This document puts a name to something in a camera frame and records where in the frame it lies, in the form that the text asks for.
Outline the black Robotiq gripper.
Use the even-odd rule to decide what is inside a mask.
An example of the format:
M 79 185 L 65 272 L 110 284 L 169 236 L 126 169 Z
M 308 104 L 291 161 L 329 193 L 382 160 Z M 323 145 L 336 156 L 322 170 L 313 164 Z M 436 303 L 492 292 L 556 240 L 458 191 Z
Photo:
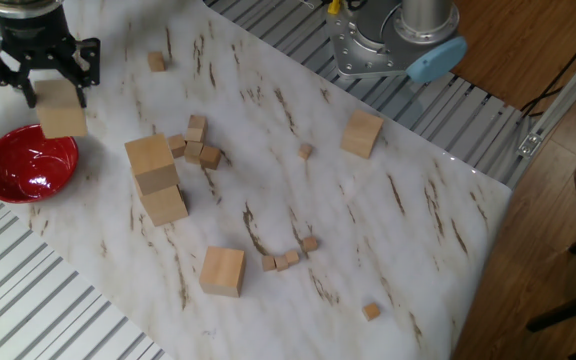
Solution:
M 0 34 L 0 54 L 5 52 L 19 62 L 19 68 L 12 70 L 0 56 L 0 86 L 21 90 L 28 107 L 34 108 L 37 96 L 29 79 L 33 56 L 42 58 L 50 53 L 54 58 L 66 57 L 64 76 L 75 86 L 80 106 L 87 106 L 84 90 L 100 83 L 101 41 L 76 40 L 62 5 L 31 18 L 0 16 Z

